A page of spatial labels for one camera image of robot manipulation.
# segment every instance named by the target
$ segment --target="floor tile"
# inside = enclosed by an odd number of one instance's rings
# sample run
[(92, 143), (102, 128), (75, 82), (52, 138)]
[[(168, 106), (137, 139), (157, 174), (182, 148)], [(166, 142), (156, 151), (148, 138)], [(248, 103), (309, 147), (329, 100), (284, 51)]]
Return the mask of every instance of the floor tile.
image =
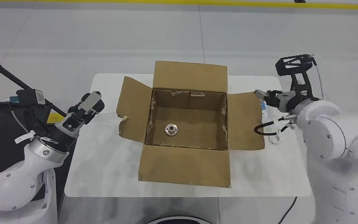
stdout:
[[(219, 198), (221, 224), (278, 223), (294, 198)], [(300, 197), (283, 223), (311, 224), (314, 220), (313, 197)]]
[(0, 64), (31, 12), (33, 3), (0, 3)]
[(166, 216), (219, 223), (217, 198), (65, 198), (59, 224), (145, 224)]
[[(355, 57), (358, 53), (354, 40), (358, 16), (352, 11), (200, 6), (200, 16), (205, 62), (227, 65), (233, 75), (277, 76), (275, 63), (281, 57), (315, 54), (321, 76), (326, 78), (323, 89), (334, 95), (330, 85), (335, 84), (327, 79), (337, 76), (328, 72), (336, 64), (325, 58)], [(355, 66), (353, 62), (345, 64)], [(317, 71), (311, 69), (308, 74), (314, 95), (322, 97)], [(291, 78), (280, 77), (280, 82), (282, 89), (288, 90)]]
[(3, 65), (66, 110), (97, 73), (153, 73), (156, 60), (203, 62), (197, 6), (38, 4)]

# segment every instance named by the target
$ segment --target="cardboard box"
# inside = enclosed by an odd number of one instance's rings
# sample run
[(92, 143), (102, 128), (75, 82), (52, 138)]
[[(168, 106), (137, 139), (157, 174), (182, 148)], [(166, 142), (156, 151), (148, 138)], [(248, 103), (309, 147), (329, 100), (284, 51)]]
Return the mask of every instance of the cardboard box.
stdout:
[[(144, 143), (138, 179), (230, 188), (228, 150), (261, 150), (261, 102), (227, 94), (226, 66), (157, 61), (153, 88), (125, 77), (120, 136)], [(165, 127), (178, 132), (168, 136)]]

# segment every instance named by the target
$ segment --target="metal part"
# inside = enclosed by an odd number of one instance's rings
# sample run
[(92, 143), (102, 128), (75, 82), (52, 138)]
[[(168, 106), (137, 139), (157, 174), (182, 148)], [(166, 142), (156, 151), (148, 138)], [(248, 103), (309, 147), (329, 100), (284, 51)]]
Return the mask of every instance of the metal part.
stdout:
[(43, 142), (40, 138), (36, 137), (29, 145), (30, 150), (32, 150), (33, 153), (41, 156), (42, 158), (56, 162), (61, 163), (65, 160), (65, 158), (68, 156), (69, 152), (60, 152), (58, 150), (55, 150), (51, 146), (47, 145), (45, 142)]
[(44, 150), (43, 154), (44, 154), (44, 156), (47, 156), (48, 154), (50, 154), (50, 151), (49, 150)]
[(79, 130), (82, 128), (82, 126), (85, 124), (86, 121), (82, 121), (78, 127), (76, 127), (75, 130), (71, 131), (64, 127), (64, 123), (71, 118), (72, 115), (75, 115), (74, 112), (68, 113), (67, 116), (61, 121), (55, 124), (55, 126), (63, 133), (67, 134), (68, 136), (71, 136), (73, 138), (78, 138)]
[(96, 92), (91, 93), (88, 98), (78, 106), (78, 110), (83, 109), (87, 113), (96, 113), (96, 111), (93, 110), (93, 107), (101, 100), (101, 97), (102, 95), (97, 94)]
[(282, 113), (288, 113), (289, 111), (287, 111), (287, 104), (295, 96), (296, 96), (296, 92), (293, 90), (290, 92), (283, 92), (281, 94), (277, 94), (277, 98), (280, 100), (280, 106), (278, 107), (278, 109)]
[(260, 100), (264, 100), (265, 97), (268, 97), (269, 95), (267, 94), (267, 92), (264, 92), (262, 90), (255, 90), (254, 91), (255, 96), (257, 98), (259, 98)]
[(287, 115), (287, 116), (284, 116), (283, 117), (284, 118), (284, 120), (296, 120), (296, 118), (297, 118), (297, 115), (295, 115), (295, 114), (292, 114), (292, 115)]
[(166, 133), (169, 136), (175, 136), (178, 132), (178, 127), (175, 124), (168, 124), (166, 126)]

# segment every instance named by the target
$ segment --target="black mount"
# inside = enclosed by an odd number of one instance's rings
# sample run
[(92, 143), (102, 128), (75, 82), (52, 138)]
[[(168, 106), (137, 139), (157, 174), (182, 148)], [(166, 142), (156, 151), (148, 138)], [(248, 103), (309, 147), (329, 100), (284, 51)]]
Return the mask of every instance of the black mount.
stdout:
[[(312, 65), (317, 65), (313, 56), (301, 54), (291, 57), (281, 58), (276, 63), (276, 70), (279, 76), (291, 76), (291, 91), (294, 90), (296, 95), (287, 103), (287, 111), (293, 110), (300, 102), (305, 99), (318, 100), (312, 94), (312, 87), (309, 81), (307, 71)], [(305, 83), (299, 83), (297, 75), (301, 74)]]

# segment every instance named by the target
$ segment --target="white table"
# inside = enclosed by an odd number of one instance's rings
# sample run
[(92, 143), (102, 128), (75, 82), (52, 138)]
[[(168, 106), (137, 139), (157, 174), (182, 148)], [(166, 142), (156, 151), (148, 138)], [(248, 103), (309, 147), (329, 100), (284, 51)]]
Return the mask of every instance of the white table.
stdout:
[[(116, 107), (124, 76), (152, 86), (152, 74), (97, 74), (91, 92), (102, 93), (105, 109), (80, 132), (69, 170), (69, 197), (292, 197), (311, 188), (294, 131), (280, 144), (265, 137), (260, 151), (230, 151), (232, 188), (138, 181), (142, 144), (118, 135)], [(280, 90), (276, 77), (229, 76), (228, 93)]]

